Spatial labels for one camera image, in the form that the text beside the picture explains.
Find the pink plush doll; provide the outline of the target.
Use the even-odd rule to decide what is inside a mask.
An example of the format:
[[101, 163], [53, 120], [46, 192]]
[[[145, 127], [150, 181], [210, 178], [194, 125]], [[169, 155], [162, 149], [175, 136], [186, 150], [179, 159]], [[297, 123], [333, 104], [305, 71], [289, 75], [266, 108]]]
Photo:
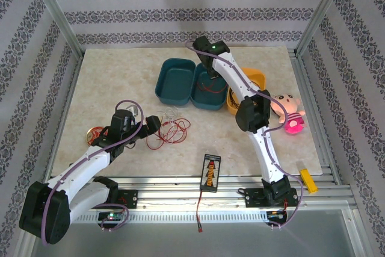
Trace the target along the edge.
[[288, 134], [298, 134], [306, 126], [303, 116], [305, 111], [299, 110], [300, 100], [293, 97], [291, 94], [280, 94], [274, 96], [274, 99], [286, 110], [288, 120], [284, 126]]

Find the teal plastic bin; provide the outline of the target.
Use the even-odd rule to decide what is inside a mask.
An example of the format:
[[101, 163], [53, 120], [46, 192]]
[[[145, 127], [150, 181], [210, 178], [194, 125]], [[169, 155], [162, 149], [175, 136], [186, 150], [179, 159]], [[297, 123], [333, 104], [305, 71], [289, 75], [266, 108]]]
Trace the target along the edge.
[[202, 63], [196, 66], [191, 90], [191, 101], [195, 107], [220, 110], [226, 102], [227, 91], [228, 85], [223, 78], [209, 79]]
[[155, 94], [166, 105], [184, 106], [189, 102], [196, 64], [183, 58], [169, 58], [162, 64]]

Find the yellow block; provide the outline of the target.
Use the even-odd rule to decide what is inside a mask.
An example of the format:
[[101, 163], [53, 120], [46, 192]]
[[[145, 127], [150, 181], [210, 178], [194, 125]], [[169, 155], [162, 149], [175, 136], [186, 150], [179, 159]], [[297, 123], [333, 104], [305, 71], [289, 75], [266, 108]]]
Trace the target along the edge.
[[316, 186], [315, 181], [313, 180], [308, 169], [300, 170], [300, 176], [309, 193], [316, 193], [318, 191], [318, 187]]

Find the orange plastic bin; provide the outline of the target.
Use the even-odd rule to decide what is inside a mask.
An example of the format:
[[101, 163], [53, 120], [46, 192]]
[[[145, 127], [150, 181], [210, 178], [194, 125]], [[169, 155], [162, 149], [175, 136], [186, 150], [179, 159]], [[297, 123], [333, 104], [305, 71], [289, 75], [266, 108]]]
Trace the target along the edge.
[[[265, 75], [260, 70], [249, 67], [242, 67], [241, 69], [254, 85], [257, 85], [261, 90], [265, 89]], [[239, 101], [231, 88], [227, 92], [226, 104], [228, 112], [235, 115], [239, 108]]]

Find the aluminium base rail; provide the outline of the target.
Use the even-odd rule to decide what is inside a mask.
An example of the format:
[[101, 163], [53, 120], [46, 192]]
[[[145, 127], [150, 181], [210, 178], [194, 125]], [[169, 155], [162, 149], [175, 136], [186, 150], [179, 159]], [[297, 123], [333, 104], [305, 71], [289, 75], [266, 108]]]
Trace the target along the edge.
[[[121, 190], [136, 190], [136, 198], [131, 205], [138, 210], [152, 209], [164, 211], [187, 211], [196, 207], [200, 189], [199, 176], [157, 176], [157, 177], [110, 177], [118, 183]], [[338, 185], [329, 169], [323, 175], [314, 177], [318, 191], [310, 193], [307, 189], [301, 192], [300, 184], [290, 178], [291, 186], [301, 196], [300, 208], [334, 207], [338, 205], [356, 206], [356, 200], [350, 185]], [[216, 193], [202, 194], [201, 209], [244, 208], [248, 200], [238, 192], [241, 189], [262, 188], [262, 177], [256, 175], [235, 175], [219, 177]]]

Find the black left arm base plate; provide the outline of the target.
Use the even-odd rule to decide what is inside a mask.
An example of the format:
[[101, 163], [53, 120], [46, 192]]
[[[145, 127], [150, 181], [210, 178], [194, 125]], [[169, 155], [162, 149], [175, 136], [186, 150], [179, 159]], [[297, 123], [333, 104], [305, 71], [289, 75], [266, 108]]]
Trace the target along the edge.
[[128, 209], [136, 209], [138, 201], [137, 190], [119, 189], [117, 203], [124, 205]]

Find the aluminium side rail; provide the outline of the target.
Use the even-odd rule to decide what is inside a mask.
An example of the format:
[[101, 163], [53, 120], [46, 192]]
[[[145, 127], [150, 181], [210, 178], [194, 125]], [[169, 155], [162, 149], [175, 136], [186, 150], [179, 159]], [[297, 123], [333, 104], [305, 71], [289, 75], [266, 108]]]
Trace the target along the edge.
[[334, 157], [331, 151], [328, 138], [322, 124], [321, 116], [316, 105], [316, 99], [308, 80], [306, 71], [300, 58], [298, 58], [293, 49], [288, 49], [289, 58], [291, 60], [295, 79], [298, 89], [306, 110], [306, 116], [312, 132], [312, 137], [315, 142], [318, 159], [322, 166], [327, 166], [331, 170], [334, 183], [341, 185], [343, 182], [340, 178]]
[[52, 168], [54, 165], [54, 161], [58, 152], [58, 147], [60, 144], [60, 140], [64, 131], [64, 126], [66, 123], [67, 115], [69, 112], [70, 103], [72, 101], [72, 97], [75, 91], [76, 82], [79, 76], [79, 70], [82, 65], [83, 57], [77, 60], [70, 70], [69, 78], [63, 84], [63, 92], [64, 94], [59, 97], [60, 101], [60, 110], [55, 115], [55, 120], [57, 121], [55, 127], [55, 133], [51, 138], [49, 151], [46, 154], [47, 158], [45, 161], [45, 166], [43, 168], [42, 174], [39, 178], [40, 181], [45, 181], [47, 178], [51, 176]]

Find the black battery pack orange print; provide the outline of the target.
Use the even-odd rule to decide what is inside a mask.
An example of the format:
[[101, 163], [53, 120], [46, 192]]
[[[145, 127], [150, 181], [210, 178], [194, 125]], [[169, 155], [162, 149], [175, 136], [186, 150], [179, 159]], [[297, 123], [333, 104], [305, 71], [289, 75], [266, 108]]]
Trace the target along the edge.
[[221, 157], [205, 154], [200, 180], [200, 190], [216, 193], [221, 165]]

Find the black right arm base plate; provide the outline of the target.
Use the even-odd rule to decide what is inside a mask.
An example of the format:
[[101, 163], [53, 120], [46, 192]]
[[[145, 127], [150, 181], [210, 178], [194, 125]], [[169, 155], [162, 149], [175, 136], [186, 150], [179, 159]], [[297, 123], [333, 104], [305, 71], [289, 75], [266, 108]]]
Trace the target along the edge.
[[245, 205], [247, 208], [272, 208], [284, 207], [284, 202], [288, 206], [298, 205], [299, 197], [295, 188], [291, 188], [287, 194], [278, 199], [273, 199], [264, 188], [246, 188], [244, 189]]

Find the grey metal panel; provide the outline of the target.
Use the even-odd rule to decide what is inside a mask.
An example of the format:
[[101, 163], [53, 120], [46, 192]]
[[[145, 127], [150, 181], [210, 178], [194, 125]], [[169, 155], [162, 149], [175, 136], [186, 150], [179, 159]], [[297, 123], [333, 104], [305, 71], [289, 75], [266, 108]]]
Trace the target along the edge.
[[35, 245], [32, 257], [356, 257], [342, 228], [295, 226], [271, 230], [258, 223], [128, 224], [104, 233], [77, 224], [56, 245]]

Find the left controller board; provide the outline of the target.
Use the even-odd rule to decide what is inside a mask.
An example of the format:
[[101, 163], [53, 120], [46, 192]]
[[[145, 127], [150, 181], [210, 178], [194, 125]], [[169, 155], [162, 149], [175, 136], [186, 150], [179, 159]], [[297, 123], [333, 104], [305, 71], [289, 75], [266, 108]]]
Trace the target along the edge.
[[122, 221], [124, 213], [120, 212], [100, 212], [98, 215], [99, 221]]

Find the red round tin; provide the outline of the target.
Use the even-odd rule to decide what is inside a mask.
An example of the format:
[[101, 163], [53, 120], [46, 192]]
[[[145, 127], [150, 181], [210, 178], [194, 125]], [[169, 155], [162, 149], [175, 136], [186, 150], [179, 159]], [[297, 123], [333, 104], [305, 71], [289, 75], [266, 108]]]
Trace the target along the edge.
[[92, 142], [95, 141], [100, 136], [100, 133], [102, 132], [103, 127], [102, 126], [95, 126], [93, 128], [90, 128], [85, 136], [86, 143], [88, 146], [91, 146]]

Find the aluminium frame post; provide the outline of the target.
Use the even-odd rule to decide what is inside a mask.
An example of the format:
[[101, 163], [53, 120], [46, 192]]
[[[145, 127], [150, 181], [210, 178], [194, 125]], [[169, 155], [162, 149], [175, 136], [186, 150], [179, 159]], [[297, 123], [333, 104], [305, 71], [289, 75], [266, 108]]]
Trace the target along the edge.
[[309, 24], [306, 26], [306, 29], [304, 30], [303, 35], [301, 36], [300, 41], [295, 48], [296, 58], [300, 58], [303, 55], [332, 2], [333, 0], [320, 0], [310, 19]]
[[63, 10], [61, 9], [57, 0], [43, 0], [45, 6], [49, 10], [54, 21], [57, 23], [59, 29], [63, 33], [64, 38], [71, 47], [72, 51], [75, 53], [77, 59], [82, 60], [85, 54], [85, 50], [82, 48], [80, 42], [78, 41], [75, 33], [72, 30], [72, 27], [69, 24], [69, 21], [64, 15]]

